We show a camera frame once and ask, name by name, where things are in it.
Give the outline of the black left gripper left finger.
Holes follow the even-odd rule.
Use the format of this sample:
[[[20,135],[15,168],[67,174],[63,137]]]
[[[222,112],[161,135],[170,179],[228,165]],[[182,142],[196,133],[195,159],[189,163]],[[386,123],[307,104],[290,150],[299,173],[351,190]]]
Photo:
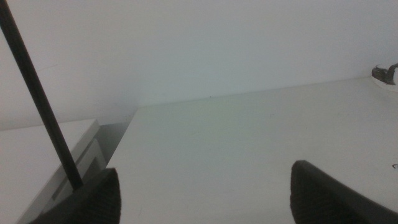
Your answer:
[[[118,224],[121,190],[115,168],[102,170],[31,224]]]

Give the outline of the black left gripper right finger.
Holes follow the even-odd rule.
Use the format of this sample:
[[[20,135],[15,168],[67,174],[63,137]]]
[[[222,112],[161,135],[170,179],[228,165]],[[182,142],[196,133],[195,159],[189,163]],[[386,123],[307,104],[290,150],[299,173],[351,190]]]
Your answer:
[[[397,212],[305,160],[295,161],[292,166],[290,209],[295,223],[397,223]]]

